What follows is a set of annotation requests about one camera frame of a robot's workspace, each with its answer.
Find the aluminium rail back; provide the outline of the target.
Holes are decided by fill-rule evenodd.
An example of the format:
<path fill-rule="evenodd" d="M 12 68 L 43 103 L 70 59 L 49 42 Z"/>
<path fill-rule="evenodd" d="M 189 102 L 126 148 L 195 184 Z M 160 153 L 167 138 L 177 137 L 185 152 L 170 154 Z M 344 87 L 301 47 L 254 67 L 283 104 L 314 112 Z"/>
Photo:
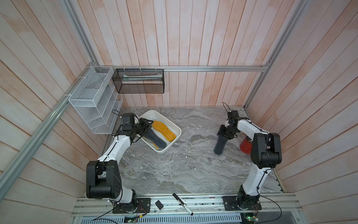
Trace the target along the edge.
<path fill-rule="evenodd" d="M 264 72 L 268 69 L 262 65 L 212 65 L 212 66 L 111 66 L 113 70 L 123 71 L 158 71 L 164 72 Z"/>

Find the black marker pen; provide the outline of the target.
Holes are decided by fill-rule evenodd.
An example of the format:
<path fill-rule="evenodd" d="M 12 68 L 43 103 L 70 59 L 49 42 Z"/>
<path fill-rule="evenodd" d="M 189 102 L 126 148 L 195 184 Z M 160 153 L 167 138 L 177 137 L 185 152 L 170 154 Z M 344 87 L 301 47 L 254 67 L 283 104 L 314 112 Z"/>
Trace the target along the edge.
<path fill-rule="evenodd" d="M 185 210 L 191 215 L 193 216 L 194 213 L 192 212 L 192 210 L 179 198 L 179 196 L 175 193 L 172 194 L 173 197 L 185 208 Z"/>

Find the black mesh basket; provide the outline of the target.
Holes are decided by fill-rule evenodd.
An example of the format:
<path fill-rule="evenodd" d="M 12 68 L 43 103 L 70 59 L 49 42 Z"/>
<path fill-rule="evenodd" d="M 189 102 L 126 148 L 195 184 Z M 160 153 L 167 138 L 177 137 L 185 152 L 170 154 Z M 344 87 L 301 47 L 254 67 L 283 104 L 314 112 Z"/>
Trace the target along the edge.
<path fill-rule="evenodd" d="M 116 69 L 112 81 L 120 94 L 165 92 L 165 77 L 162 69 Z"/>

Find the white plastic storage box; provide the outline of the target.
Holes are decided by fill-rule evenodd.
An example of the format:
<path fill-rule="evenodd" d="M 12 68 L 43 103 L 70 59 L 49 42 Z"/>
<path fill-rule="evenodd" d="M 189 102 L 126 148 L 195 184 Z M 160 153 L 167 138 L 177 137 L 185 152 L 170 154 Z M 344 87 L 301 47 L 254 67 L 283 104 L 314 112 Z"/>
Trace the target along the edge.
<path fill-rule="evenodd" d="M 144 137 L 141 139 L 146 145 L 148 145 L 152 150 L 154 150 L 157 154 L 165 153 L 171 146 L 175 144 L 175 142 L 180 138 L 182 134 L 182 130 L 179 126 L 173 123 L 170 119 L 162 115 L 161 113 L 157 112 L 156 110 L 149 110 L 139 116 L 139 118 L 145 118 L 148 120 L 157 120 L 164 123 L 169 130 L 171 130 L 175 135 L 176 138 L 173 141 L 168 141 L 159 131 L 152 128 L 153 132 L 163 140 L 167 146 L 163 149 L 156 148 L 154 144 L 152 144 L 149 140 L 145 139 Z"/>

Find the small black box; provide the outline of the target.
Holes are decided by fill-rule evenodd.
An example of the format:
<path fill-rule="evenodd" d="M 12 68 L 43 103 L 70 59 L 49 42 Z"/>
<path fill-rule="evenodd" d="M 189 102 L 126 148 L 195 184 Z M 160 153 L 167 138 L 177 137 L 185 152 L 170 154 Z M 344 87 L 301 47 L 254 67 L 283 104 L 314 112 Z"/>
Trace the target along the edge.
<path fill-rule="evenodd" d="M 164 205 L 159 200 L 155 202 L 157 208 L 162 211 L 164 209 Z"/>

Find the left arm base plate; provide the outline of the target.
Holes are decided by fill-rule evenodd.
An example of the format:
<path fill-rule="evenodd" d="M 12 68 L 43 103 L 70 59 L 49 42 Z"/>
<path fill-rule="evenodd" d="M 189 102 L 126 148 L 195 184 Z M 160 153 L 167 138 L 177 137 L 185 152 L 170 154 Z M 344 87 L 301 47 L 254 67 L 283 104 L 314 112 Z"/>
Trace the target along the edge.
<path fill-rule="evenodd" d="M 120 203 L 113 207 L 114 214 L 149 213 L 151 206 L 150 198 L 135 198 L 131 203 Z"/>

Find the aluminium rail left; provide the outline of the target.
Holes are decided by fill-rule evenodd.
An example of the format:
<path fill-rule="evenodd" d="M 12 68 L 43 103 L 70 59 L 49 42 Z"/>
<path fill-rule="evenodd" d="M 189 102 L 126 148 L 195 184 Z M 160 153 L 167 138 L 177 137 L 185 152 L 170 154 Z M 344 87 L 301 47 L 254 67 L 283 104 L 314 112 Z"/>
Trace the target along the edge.
<path fill-rule="evenodd" d="M 33 135 L 26 141 L 19 153 L 14 157 L 14 159 L 6 167 L 5 171 L 1 174 L 1 200 L 5 198 L 6 194 L 10 191 L 16 180 L 20 177 L 20 174 L 27 167 L 30 160 L 38 151 L 39 147 L 44 143 L 45 139 L 48 137 L 63 114 L 66 112 L 70 105 L 71 95 L 73 95 L 73 92 L 85 79 L 87 72 L 89 72 L 90 69 L 95 65 L 97 65 L 97 63 L 92 61 L 85 67 L 74 84 L 70 87 L 66 94 L 63 95 L 51 113 L 40 124 Z"/>

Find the dark grey insole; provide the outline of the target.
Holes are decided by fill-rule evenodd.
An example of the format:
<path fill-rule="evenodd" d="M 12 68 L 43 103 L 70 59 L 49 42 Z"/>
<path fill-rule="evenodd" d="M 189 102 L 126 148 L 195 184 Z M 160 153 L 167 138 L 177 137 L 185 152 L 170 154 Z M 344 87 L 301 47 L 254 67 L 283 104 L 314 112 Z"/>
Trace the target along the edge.
<path fill-rule="evenodd" d="M 218 135 L 218 141 L 214 147 L 213 152 L 216 155 L 221 155 L 225 149 L 225 145 L 228 142 L 228 139 L 222 135 Z"/>
<path fill-rule="evenodd" d="M 165 149 L 167 147 L 167 143 L 164 142 L 161 138 L 159 138 L 152 129 L 149 129 L 145 133 L 144 137 L 152 140 L 160 148 L 160 150 Z"/>

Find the yellow insole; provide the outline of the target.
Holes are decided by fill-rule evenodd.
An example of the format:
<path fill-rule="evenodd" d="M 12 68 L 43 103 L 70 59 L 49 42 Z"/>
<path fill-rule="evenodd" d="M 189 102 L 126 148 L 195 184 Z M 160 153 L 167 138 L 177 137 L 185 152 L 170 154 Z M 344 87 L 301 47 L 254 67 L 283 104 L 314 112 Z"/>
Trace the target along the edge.
<path fill-rule="evenodd" d="M 154 133 L 163 137 L 168 142 L 173 142 L 176 139 L 176 134 L 162 121 L 155 120 L 152 125 Z"/>
<path fill-rule="evenodd" d="M 150 144 L 151 146 L 153 146 L 153 148 L 159 150 L 160 148 L 150 139 L 146 138 L 146 137 L 143 137 L 143 139 L 148 143 Z"/>

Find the red pencil cup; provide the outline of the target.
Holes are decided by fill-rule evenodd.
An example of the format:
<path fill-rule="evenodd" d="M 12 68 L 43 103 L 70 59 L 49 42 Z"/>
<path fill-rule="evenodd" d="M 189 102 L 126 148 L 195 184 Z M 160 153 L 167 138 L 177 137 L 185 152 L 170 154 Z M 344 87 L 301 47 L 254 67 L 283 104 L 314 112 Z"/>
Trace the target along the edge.
<path fill-rule="evenodd" d="M 250 154 L 252 150 L 252 140 L 246 136 L 239 145 L 240 150 L 245 154 Z"/>

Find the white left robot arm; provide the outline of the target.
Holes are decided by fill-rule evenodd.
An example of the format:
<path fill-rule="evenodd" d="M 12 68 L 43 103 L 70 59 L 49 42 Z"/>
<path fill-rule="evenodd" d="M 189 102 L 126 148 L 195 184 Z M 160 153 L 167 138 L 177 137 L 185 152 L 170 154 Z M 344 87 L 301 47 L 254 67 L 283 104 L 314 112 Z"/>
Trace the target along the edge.
<path fill-rule="evenodd" d="M 118 164 L 131 144 L 152 128 L 153 121 L 134 113 L 121 115 L 122 124 L 112 135 L 113 142 L 106 152 L 86 167 L 86 196 L 93 199 L 114 199 L 118 204 L 137 204 L 136 192 L 122 186 Z"/>

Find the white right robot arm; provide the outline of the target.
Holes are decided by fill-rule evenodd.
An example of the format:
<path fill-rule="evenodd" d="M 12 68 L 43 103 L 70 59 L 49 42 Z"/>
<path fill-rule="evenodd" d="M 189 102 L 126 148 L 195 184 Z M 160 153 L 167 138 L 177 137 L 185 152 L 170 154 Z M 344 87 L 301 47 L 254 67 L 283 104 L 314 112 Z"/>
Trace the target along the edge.
<path fill-rule="evenodd" d="M 221 155 L 227 141 L 235 138 L 237 133 L 243 133 L 252 140 L 251 170 L 247 180 L 240 187 L 238 195 L 257 197 L 260 195 L 259 189 L 266 175 L 282 162 L 280 135 L 265 131 L 248 118 L 240 117 L 236 110 L 230 110 L 227 112 L 225 124 L 219 128 L 218 141 L 213 152 Z"/>

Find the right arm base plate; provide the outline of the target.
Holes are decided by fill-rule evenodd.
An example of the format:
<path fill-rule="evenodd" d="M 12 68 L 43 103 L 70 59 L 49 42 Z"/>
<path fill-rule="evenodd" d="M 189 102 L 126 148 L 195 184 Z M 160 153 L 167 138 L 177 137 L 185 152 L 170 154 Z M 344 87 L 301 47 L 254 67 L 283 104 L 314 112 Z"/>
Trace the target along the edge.
<path fill-rule="evenodd" d="M 260 196 L 223 196 L 225 211 L 262 210 Z"/>

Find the aluminium rail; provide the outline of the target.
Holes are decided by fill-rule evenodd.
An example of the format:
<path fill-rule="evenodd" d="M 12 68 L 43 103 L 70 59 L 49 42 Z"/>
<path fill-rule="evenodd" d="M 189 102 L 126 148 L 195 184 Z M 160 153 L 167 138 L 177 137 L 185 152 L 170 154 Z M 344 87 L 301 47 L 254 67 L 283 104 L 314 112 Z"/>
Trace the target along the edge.
<path fill-rule="evenodd" d="M 264 72 L 268 69 L 262 65 L 212 65 L 212 66 L 111 66 L 113 70 L 123 71 L 158 71 L 164 72 Z"/>
<path fill-rule="evenodd" d="M 97 65 L 97 63 L 92 61 L 85 67 L 74 84 L 70 87 L 66 94 L 63 95 L 51 113 L 40 124 L 33 135 L 26 141 L 19 153 L 14 157 L 14 159 L 6 167 L 5 171 L 1 174 L 1 200 L 5 198 L 6 194 L 10 191 L 16 180 L 20 177 L 20 174 L 27 167 L 30 160 L 38 151 L 39 147 L 44 143 L 45 139 L 48 137 L 63 114 L 66 112 L 70 105 L 71 95 L 73 95 L 73 92 L 85 79 L 87 72 L 89 72 L 90 69 L 95 65 Z"/>

